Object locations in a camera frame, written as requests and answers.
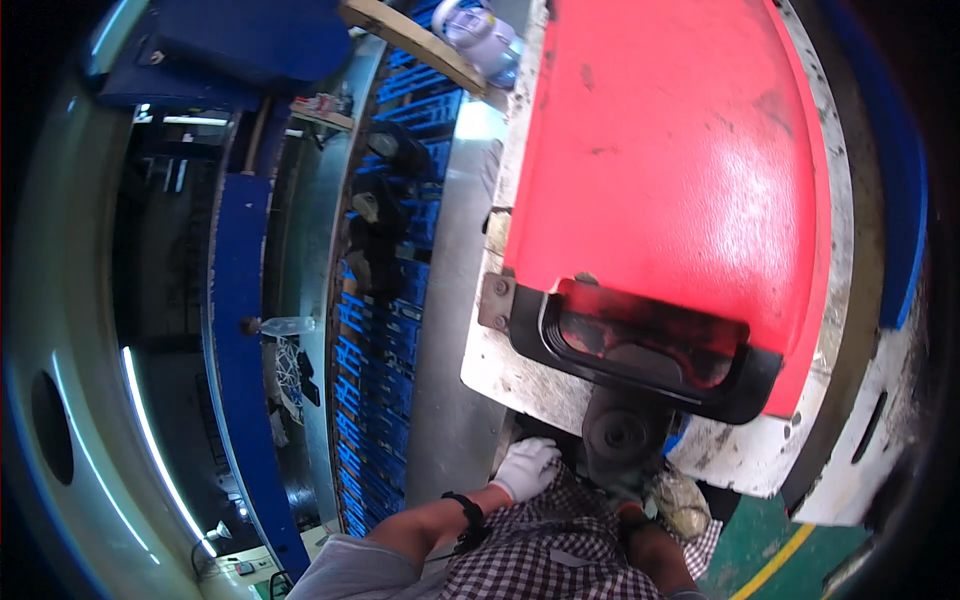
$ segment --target black wristband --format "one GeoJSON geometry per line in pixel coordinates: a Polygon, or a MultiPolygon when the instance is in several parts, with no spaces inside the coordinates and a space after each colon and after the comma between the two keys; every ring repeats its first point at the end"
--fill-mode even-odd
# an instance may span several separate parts
{"type": "Polygon", "coordinates": [[[464,507],[464,516],[467,518],[467,529],[457,538],[453,553],[464,554],[479,546],[492,531],[492,528],[484,527],[483,510],[461,493],[447,492],[440,498],[451,498],[459,502],[464,507]]]}

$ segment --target wooden board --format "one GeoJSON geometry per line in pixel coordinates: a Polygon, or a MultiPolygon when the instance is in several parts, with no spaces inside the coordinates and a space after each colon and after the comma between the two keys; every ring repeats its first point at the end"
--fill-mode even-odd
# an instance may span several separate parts
{"type": "Polygon", "coordinates": [[[471,94],[486,93],[486,80],[453,48],[379,0],[346,0],[340,5],[340,16],[349,26],[366,30],[409,52],[471,94]]]}

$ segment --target round hole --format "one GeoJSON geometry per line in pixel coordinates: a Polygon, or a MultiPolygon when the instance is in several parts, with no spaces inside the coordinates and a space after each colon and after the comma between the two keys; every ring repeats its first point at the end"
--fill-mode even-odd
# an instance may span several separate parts
{"type": "Polygon", "coordinates": [[[57,384],[46,372],[34,377],[31,392],[34,430],[47,467],[64,486],[73,482],[73,442],[66,422],[63,398],[57,384]]]}

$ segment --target hand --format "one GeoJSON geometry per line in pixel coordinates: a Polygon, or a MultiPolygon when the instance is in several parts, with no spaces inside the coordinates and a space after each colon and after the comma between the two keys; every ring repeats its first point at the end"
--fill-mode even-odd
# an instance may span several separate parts
{"type": "Polygon", "coordinates": [[[560,458],[557,443],[547,438],[527,438],[507,448],[507,455],[491,485],[503,490],[513,502],[524,502],[546,490],[560,470],[550,464],[560,458]]]}

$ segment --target black cable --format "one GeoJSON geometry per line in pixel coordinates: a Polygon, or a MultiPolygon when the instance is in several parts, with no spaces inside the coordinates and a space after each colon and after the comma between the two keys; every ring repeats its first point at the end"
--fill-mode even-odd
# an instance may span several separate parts
{"type": "MultiPolygon", "coordinates": [[[[267,590],[268,590],[267,597],[269,598],[269,600],[276,600],[276,596],[274,596],[274,581],[276,580],[276,577],[279,575],[289,575],[289,574],[290,573],[287,571],[287,569],[281,569],[270,576],[270,581],[267,583],[267,590]]],[[[288,594],[290,593],[291,589],[293,589],[293,586],[290,586],[288,589],[285,589],[283,593],[288,594]]]]}
{"type": "Polygon", "coordinates": [[[200,570],[197,568],[197,562],[194,558],[197,556],[197,548],[199,548],[202,543],[204,543],[204,541],[200,540],[190,548],[190,566],[193,567],[193,575],[197,578],[197,581],[200,581],[200,570]]]}
{"type": "Polygon", "coordinates": [[[190,548],[190,566],[193,567],[193,574],[197,578],[198,582],[204,577],[204,572],[209,570],[209,565],[213,563],[212,560],[209,560],[209,562],[205,564],[203,568],[197,567],[197,561],[196,561],[197,549],[200,548],[201,545],[203,545],[203,543],[204,541],[200,540],[197,543],[193,544],[193,547],[190,548]]]}

